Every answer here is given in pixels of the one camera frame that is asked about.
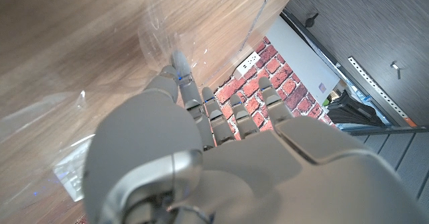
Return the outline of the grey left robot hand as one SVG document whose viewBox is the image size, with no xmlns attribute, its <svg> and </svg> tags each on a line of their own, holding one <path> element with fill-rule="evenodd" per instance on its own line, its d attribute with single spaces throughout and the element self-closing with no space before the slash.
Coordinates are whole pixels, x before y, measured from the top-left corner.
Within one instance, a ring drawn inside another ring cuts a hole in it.
<svg viewBox="0 0 429 224">
<path fill-rule="evenodd" d="M 259 81 L 271 129 L 238 96 L 233 133 L 185 55 L 108 114 L 88 149 L 91 223 L 427 223 L 395 170 L 350 135 L 296 117 Z"/>
</svg>

